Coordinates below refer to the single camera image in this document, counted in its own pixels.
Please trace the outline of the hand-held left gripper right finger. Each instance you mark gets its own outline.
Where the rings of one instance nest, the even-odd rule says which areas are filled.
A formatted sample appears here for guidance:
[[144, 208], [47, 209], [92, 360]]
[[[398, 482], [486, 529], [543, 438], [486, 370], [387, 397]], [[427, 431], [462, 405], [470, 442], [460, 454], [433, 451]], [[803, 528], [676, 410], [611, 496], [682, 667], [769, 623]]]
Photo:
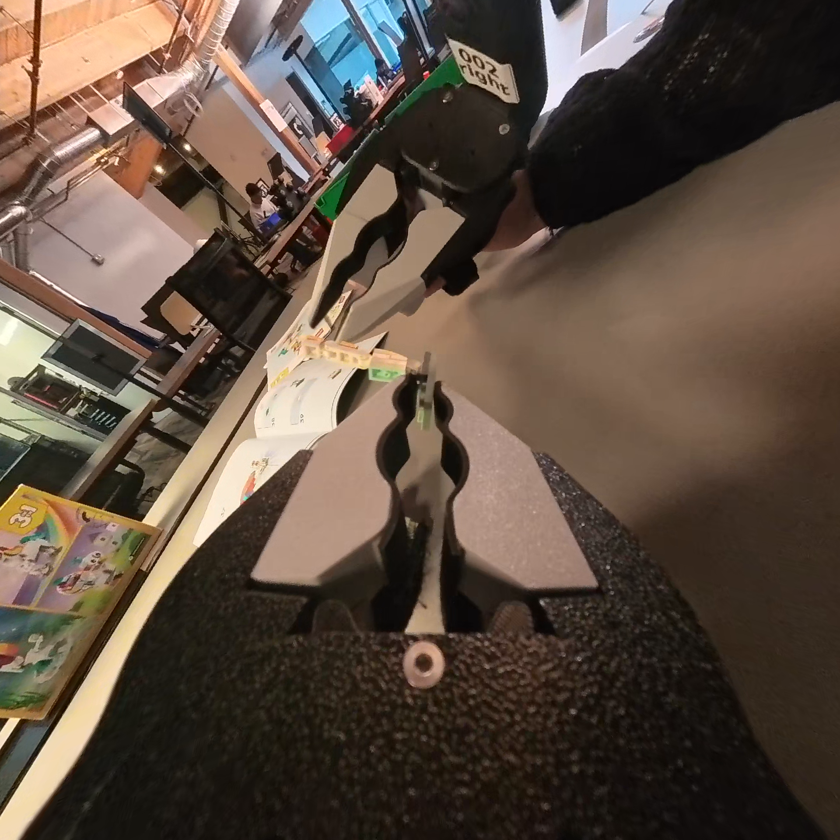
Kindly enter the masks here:
[[444, 502], [440, 597], [446, 629], [485, 629], [521, 602], [548, 628], [543, 599], [597, 593], [599, 584], [536, 455], [477, 406], [437, 383]]

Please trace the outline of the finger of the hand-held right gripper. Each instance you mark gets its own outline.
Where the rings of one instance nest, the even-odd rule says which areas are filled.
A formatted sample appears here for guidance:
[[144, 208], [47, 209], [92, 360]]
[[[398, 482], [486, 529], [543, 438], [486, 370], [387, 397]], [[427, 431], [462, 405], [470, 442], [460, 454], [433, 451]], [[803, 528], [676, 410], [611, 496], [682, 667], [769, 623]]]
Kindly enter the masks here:
[[308, 326], [317, 329], [350, 291], [350, 329], [372, 329], [397, 312], [411, 311], [411, 271], [402, 252], [410, 224], [393, 172], [380, 164], [334, 220], [315, 287]]
[[424, 301], [423, 273], [464, 219], [430, 192], [419, 192], [405, 241], [393, 255], [379, 237], [362, 268], [349, 281], [353, 295], [346, 313], [346, 338], [362, 340], [395, 315], [413, 315]]

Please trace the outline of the open instruction booklet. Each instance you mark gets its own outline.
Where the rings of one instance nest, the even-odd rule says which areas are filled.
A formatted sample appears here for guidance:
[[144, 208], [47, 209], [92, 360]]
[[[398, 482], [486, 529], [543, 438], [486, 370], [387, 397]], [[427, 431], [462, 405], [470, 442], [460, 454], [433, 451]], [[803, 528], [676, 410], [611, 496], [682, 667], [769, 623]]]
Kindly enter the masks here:
[[314, 446], [340, 422], [340, 399], [364, 371], [326, 360], [301, 360], [255, 407], [254, 436], [224, 462], [193, 544], [207, 538], [298, 451]]

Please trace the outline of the yellow lego set box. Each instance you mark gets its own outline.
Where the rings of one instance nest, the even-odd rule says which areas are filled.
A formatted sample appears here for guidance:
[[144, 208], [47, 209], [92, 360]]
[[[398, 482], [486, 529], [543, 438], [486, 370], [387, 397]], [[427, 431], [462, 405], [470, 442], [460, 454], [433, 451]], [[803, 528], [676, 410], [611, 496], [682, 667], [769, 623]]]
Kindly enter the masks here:
[[1, 719], [56, 705], [161, 531], [20, 485], [1, 506]]

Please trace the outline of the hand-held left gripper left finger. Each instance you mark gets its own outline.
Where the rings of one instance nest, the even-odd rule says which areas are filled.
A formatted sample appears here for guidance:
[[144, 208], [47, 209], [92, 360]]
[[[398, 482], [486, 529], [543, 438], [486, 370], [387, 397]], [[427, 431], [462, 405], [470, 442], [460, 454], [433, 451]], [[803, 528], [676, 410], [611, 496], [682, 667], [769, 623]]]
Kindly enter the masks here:
[[262, 592], [336, 600], [405, 629], [412, 560], [396, 476], [410, 455], [412, 381], [395, 380], [321, 438], [250, 574]]

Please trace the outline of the small instruction leaflet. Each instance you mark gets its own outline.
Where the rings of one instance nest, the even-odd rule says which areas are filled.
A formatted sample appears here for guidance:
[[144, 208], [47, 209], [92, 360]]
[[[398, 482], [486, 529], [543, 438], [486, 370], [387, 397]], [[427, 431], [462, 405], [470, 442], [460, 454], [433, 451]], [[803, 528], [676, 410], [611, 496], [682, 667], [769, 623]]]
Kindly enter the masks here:
[[318, 331], [329, 333], [338, 329], [344, 318], [345, 312], [347, 312], [349, 306], [353, 304], [357, 296], [356, 289], [350, 288], [345, 290], [339, 296], [338, 300], [333, 303], [331, 308], [327, 310], [326, 314], [320, 321]]
[[266, 354], [266, 387], [269, 391], [278, 385], [300, 363], [299, 348], [301, 340], [310, 334], [311, 328], [305, 322], [292, 325], [283, 337]]

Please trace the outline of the black cart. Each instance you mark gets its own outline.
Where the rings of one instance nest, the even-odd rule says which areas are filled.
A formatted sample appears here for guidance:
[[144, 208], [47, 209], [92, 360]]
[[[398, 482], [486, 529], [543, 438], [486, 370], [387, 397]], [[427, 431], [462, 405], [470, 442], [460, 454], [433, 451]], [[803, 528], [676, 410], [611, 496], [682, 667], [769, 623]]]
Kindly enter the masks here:
[[217, 229], [142, 305], [142, 322], [184, 342], [201, 319], [229, 346], [253, 355], [290, 301], [282, 282], [265, 276]]

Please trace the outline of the green plastic crate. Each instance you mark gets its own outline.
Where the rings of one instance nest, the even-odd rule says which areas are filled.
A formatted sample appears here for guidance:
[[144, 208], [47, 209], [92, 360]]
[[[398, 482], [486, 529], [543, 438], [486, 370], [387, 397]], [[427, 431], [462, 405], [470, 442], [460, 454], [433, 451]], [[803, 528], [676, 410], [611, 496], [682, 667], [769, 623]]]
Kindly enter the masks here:
[[456, 66], [453, 54], [450, 53], [445, 60], [434, 71], [432, 71], [427, 79], [422, 81], [411, 92], [402, 96], [400, 101], [391, 108], [390, 111], [388, 111], [385, 117], [375, 120], [362, 140], [352, 142], [351, 148], [353, 153], [351, 157], [342, 168], [342, 171], [330, 180], [329, 184], [327, 184], [327, 188], [317, 199], [316, 208], [318, 209], [318, 212], [323, 217], [327, 218], [331, 223], [334, 222], [339, 213], [341, 195], [343, 193], [345, 183], [350, 176], [351, 168], [361, 151], [371, 144], [373, 138], [376, 137], [378, 133], [381, 133], [382, 130], [392, 123], [398, 116], [401, 116], [405, 111], [410, 109], [417, 99], [420, 99], [429, 91], [439, 89], [446, 85], [457, 86], [462, 82], [463, 78], [460, 70]]

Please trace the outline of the person's right hand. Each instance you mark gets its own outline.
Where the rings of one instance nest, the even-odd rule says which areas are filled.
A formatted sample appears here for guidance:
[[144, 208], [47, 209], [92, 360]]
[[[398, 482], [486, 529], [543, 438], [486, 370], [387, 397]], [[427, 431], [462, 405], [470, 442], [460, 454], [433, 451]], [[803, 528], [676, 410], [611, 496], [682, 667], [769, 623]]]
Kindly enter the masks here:
[[542, 231], [555, 233], [563, 227], [555, 212], [557, 197], [551, 180], [546, 181], [529, 169], [521, 169], [514, 173], [511, 185], [512, 199], [484, 246], [485, 253], [516, 249]]

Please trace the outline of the white mint orange lego figure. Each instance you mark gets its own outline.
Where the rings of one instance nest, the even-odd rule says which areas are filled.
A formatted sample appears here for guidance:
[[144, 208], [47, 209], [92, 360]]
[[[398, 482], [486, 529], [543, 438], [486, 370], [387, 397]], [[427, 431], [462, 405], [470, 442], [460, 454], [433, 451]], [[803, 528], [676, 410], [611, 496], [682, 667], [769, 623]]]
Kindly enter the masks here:
[[332, 364], [366, 371], [373, 382], [392, 382], [408, 375], [420, 375], [424, 364], [378, 346], [370, 350], [359, 344], [334, 342], [309, 335], [291, 345], [302, 361], [324, 360]]

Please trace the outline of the mint grey lego piece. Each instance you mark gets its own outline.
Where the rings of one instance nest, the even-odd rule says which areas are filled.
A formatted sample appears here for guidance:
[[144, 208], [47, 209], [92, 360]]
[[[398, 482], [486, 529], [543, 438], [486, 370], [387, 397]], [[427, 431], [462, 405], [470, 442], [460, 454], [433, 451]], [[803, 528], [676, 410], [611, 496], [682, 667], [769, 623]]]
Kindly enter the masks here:
[[435, 356], [427, 351], [413, 372], [416, 384], [415, 423], [424, 432], [429, 430], [435, 417], [434, 399], [437, 382], [437, 363]]

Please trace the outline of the metal ventilation duct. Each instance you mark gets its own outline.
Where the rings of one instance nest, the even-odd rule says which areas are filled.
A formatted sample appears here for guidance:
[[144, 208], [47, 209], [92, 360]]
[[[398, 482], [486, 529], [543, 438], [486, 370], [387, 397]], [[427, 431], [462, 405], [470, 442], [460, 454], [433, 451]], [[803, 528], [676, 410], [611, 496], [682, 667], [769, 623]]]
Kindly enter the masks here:
[[[30, 271], [31, 224], [65, 204], [79, 184], [104, 169], [109, 163], [111, 149], [123, 143], [136, 128], [136, 122], [130, 120], [116, 133], [108, 134], [103, 127], [89, 122], [67, 140], [53, 143], [38, 153], [16, 182], [2, 191], [1, 239], [3, 243], [11, 241], [13, 266], [27, 273]], [[90, 156], [94, 158], [91, 167], [67, 180], [57, 192], [49, 191], [52, 182]]]

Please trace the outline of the person's right forearm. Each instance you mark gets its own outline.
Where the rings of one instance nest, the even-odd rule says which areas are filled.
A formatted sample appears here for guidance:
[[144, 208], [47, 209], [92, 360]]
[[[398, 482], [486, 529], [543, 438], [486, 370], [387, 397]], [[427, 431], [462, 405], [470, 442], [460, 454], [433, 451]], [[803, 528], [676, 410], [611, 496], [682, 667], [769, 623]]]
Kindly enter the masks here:
[[625, 64], [580, 78], [530, 150], [551, 228], [634, 205], [839, 99], [838, 1], [683, 1]]

